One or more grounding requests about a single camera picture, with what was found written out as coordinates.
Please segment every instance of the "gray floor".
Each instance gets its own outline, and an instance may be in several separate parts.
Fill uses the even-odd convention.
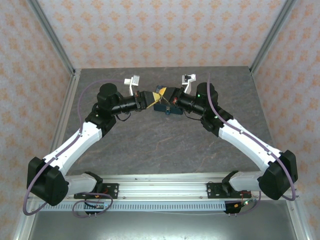
[[[254,81],[246,66],[237,67],[157,67],[83,69],[67,124],[65,139],[78,128],[77,103],[80,93],[90,83],[103,79],[140,76],[140,91],[154,91],[157,85],[181,87],[182,74],[197,74],[192,94],[198,83],[211,82],[219,94],[219,105],[231,113],[245,128],[271,144],[266,120]],[[91,111],[101,84],[92,86],[84,95],[81,115]],[[129,95],[128,86],[116,84],[118,91]],[[239,150],[212,133],[200,122],[184,115],[165,115],[152,109],[133,112],[126,122],[117,122],[112,130],[90,147],[71,167],[69,174],[92,171],[109,174],[171,174],[256,171],[256,165]]]
[[[296,240],[285,201],[263,201],[228,217],[163,212],[106,212],[80,219],[71,212],[36,215],[29,240]]]

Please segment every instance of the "gray stone surface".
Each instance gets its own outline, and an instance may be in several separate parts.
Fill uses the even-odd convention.
[[[211,82],[219,94],[219,105],[245,128],[271,144],[271,136],[260,105],[254,81],[246,66],[235,67],[152,67],[83,69],[71,109],[65,139],[78,128],[78,98],[90,83],[103,79],[140,76],[140,91],[154,91],[157,85],[181,87],[182,74],[197,74],[197,84]],[[81,101],[83,119],[90,113],[101,84],[92,86]],[[128,86],[116,83],[118,91],[129,95]],[[126,122],[118,121],[112,130],[91,146],[71,167],[69,174],[92,171],[106,174],[177,174],[256,171],[256,165],[228,142],[206,131],[200,122],[184,115],[165,115],[153,108],[133,112]]]

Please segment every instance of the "wall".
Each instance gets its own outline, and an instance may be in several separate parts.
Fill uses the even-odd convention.
[[[276,146],[297,157],[308,221],[320,236],[320,2],[299,0],[255,74]]]
[[[0,4],[0,239],[12,239],[27,167],[50,150],[70,75],[26,0]]]
[[[75,68],[250,66],[285,0],[40,0]]]

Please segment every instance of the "orange floral pattern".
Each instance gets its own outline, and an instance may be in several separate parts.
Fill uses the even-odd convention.
[[[3,0],[0,15],[0,235],[13,239],[28,162],[50,150],[70,76],[27,1]]]
[[[75,68],[250,66],[284,2],[40,0]]]
[[[255,74],[276,145],[296,154],[297,188],[315,236],[320,236],[319,13],[319,2],[298,1]]]

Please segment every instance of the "metal base plate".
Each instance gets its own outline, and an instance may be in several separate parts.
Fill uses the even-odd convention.
[[[208,182],[206,184],[206,192],[208,199],[239,199],[242,197],[245,199],[251,198],[251,193],[247,193],[247,191],[244,193],[241,191],[233,191],[228,196],[223,190],[222,183],[220,182]]]
[[[119,184],[118,183],[103,183],[102,184],[102,193],[110,195],[113,199],[118,199]],[[77,193],[74,196],[74,199],[97,199],[92,195],[85,195]],[[106,196],[101,196],[100,199],[109,199]]]

